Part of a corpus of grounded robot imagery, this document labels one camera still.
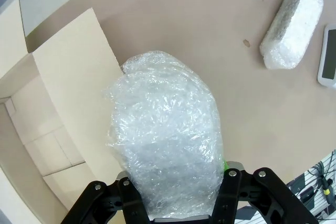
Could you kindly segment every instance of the device screen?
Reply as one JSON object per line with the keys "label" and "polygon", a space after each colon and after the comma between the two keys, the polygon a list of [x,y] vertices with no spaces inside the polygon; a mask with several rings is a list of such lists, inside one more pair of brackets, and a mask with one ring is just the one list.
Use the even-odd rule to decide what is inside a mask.
{"label": "device screen", "polygon": [[328,31],[325,56],[322,77],[333,80],[336,70],[336,30]]}

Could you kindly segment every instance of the screw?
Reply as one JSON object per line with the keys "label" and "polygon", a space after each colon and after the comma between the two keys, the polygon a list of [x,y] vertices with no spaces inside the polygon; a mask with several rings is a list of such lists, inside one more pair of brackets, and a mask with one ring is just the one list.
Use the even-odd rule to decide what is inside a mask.
{"label": "screw", "polygon": [[265,177],[266,173],[262,170],[261,172],[259,172],[259,177]]}
{"label": "screw", "polygon": [[231,171],[229,172],[229,175],[230,175],[231,177],[234,177],[234,176],[237,175],[237,172],[236,172],[235,170],[231,170]]}

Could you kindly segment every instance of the green object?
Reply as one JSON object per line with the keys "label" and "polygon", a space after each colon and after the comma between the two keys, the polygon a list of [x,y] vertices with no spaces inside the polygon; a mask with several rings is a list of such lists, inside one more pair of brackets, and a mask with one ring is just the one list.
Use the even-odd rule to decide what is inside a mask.
{"label": "green object", "polygon": [[230,167],[227,165],[227,162],[224,160],[224,171],[228,170]]}

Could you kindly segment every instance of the brown table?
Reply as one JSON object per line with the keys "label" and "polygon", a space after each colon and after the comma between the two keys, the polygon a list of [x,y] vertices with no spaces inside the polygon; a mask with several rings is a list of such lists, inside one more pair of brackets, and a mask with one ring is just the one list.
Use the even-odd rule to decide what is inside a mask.
{"label": "brown table", "polygon": [[225,158],[242,162],[249,172],[270,167],[288,182],[336,147],[336,90],[317,82],[323,29],[336,23],[336,0],[324,0],[299,66],[271,71],[259,44],[281,1],[70,0],[27,37],[27,44],[35,50],[93,7],[120,64],[149,50],[183,61],[216,98]]}

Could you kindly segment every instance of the bubble wrap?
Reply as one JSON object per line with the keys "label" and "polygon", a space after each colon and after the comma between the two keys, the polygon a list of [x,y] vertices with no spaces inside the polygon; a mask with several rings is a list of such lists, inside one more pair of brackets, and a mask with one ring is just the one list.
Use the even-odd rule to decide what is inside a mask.
{"label": "bubble wrap", "polygon": [[283,0],[260,45],[268,69],[292,69],[299,64],[322,8],[323,0]]}
{"label": "bubble wrap", "polygon": [[161,51],[129,59],[108,91],[115,102],[109,145],[151,219],[212,214],[223,178],[215,99],[186,65]]}

